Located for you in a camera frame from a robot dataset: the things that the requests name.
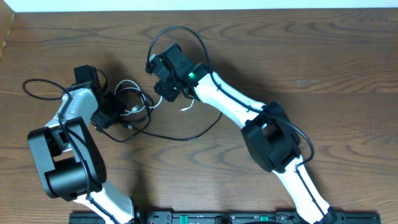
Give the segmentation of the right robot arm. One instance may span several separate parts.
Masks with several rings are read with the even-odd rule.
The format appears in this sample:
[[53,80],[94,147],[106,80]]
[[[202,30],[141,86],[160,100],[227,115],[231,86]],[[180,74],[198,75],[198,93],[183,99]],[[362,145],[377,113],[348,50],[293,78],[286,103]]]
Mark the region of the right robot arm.
[[149,55],[149,73],[159,78],[155,91],[172,102],[183,93],[206,103],[227,116],[241,130],[256,164],[273,173],[291,196],[298,216],[307,223],[334,223],[338,217],[311,180],[299,148],[308,137],[293,125],[280,104],[253,100],[228,85],[214,70],[195,65],[177,44],[161,54]]

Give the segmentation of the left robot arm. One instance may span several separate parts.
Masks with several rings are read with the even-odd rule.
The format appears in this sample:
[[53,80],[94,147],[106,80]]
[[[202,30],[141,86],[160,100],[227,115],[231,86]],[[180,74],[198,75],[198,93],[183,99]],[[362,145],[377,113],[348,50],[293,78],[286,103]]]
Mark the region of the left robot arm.
[[134,223],[133,201],[107,180],[104,160],[88,130],[89,124],[108,129],[126,108],[100,83],[99,73],[90,65],[75,68],[75,83],[62,90],[55,116],[31,131],[27,142],[49,197],[80,203],[105,223]]

